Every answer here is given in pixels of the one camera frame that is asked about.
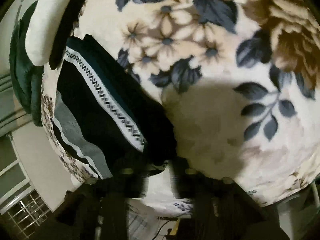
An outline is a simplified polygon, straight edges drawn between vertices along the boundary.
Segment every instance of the green fabric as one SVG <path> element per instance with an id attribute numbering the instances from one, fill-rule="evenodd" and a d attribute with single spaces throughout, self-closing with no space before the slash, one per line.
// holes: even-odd
<path id="1" fill-rule="evenodd" d="M 10 72 L 14 93 L 23 109 L 32 115 L 36 126 L 41 122 L 41 83 L 43 66 L 32 64 L 26 53 L 26 34 L 30 19 L 36 9 L 34 2 L 17 23 L 10 44 Z"/>

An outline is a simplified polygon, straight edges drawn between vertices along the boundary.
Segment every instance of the black cable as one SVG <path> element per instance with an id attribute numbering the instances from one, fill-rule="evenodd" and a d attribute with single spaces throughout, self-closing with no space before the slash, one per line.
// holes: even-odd
<path id="1" fill-rule="evenodd" d="M 151 240 L 155 240 L 155 239 L 157 238 L 157 236 L 160 234 L 160 231 L 161 231 L 161 229 L 164 227 L 164 225 L 166 225 L 166 224 L 169 223 L 170 221 L 172 221 L 172 220 L 169 220 L 169 221 L 165 222 L 165 223 L 160 227 L 160 229 L 159 229 L 158 233 L 156 234 L 156 236 L 155 236 L 154 238 L 152 238 Z"/>
<path id="2" fill-rule="evenodd" d="M 180 215 L 178 215 L 176 218 L 181 217 L 182 215 L 186 215 L 186 214 L 188 214 L 188 213 L 189 213 L 189 212 L 180 214 Z M 161 231 L 161 229 L 164 227 L 164 225 L 168 224 L 168 223 L 171 222 L 171 221 L 174 221 L 174 220 L 169 220 L 169 221 L 165 222 L 165 223 L 160 227 L 160 229 L 159 229 L 158 233 L 156 234 L 156 236 L 155 236 L 154 238 L 152 238 L 151 240 L 155 240 L 155 239 L 157 238 L 157 236 L 160 234 L 160 231 Z"/>

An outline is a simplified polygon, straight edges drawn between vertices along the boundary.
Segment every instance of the window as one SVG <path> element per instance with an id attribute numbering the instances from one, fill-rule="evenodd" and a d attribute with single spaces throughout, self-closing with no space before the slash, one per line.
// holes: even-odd
<path id="1" fill-rule="evenodd" d="M 28 239 L 51 213 L 33 187 L 10 136 L 0 138 L 0 214 L 18 239 Z"/>
<path id="2" fill-rule="evenodd" d="M 28 239 L 51 213 L 36 190 L 32 190 L 9 208 L 3 219 L 10 231 L 23 240 Z"/>
<path id="3" fill-rule="evenodd" d="M 9 136 L 0 138 L 0 205 L 30 180 Z"/>

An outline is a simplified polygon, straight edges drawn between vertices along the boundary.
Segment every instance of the floral fabric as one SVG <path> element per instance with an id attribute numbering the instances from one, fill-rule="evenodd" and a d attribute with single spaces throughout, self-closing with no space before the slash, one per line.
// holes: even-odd
<path id="1" fill-rule="evenodd" d="M 261 206 L 320 173 L 320 27 L 303 0 L 87 0 L 74 26 L 163 105 L 193 168 Z"/>

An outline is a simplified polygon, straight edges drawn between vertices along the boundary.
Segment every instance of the floral blanket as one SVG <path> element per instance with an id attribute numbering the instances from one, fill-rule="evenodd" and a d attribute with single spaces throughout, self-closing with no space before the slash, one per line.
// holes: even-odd
<path id="1" fill-rule="evenodd" d="M 303 0 L 86 0 L 74 27 L 163 105 L 193 168 L 261 206 L 320 173 L 320 27 Z M 45 67 L 43 123 L 81 181 L 92 171 L 52 132 L 58 76 Z"/>

